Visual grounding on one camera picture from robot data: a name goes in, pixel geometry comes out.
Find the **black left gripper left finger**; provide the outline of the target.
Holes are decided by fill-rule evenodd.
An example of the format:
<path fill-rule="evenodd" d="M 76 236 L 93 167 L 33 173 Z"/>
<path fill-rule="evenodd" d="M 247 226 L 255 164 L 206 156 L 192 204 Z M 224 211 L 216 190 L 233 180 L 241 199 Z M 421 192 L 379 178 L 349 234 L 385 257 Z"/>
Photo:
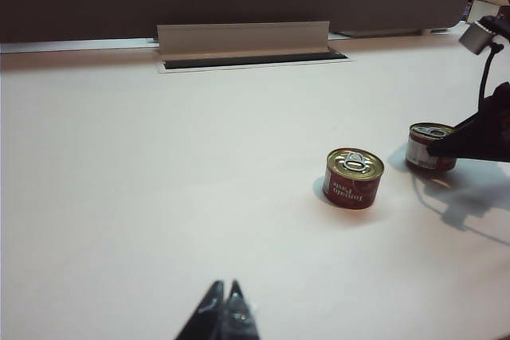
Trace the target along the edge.
<path fill-rule="evenodd" d="M 216 339 L 223 300 L 224 282 L 221 280 L 214 281 L 175 339 Z"/>

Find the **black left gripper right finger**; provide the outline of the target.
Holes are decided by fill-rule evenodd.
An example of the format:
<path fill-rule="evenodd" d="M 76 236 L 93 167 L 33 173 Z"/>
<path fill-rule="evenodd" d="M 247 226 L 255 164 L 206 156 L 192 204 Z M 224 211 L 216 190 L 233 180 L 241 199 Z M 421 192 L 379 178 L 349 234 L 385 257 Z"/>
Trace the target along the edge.
<path fill-rule="evenodd" d="M 218 339 L 259 340 L 256 320 L 237 280 L 232 282 L 220 317 Z"/>

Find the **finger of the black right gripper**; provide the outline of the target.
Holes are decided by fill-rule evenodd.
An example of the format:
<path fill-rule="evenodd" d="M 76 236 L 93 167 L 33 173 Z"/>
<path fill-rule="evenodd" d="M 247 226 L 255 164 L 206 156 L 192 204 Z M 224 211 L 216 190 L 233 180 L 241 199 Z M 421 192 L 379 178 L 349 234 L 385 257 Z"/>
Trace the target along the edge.
<path fill-rule="evenodd" d="M 436 157 L 508 162 L 509 82 L 498 85 L 491 96 L 483 99 L 477 113 L 426 150 Z"/>

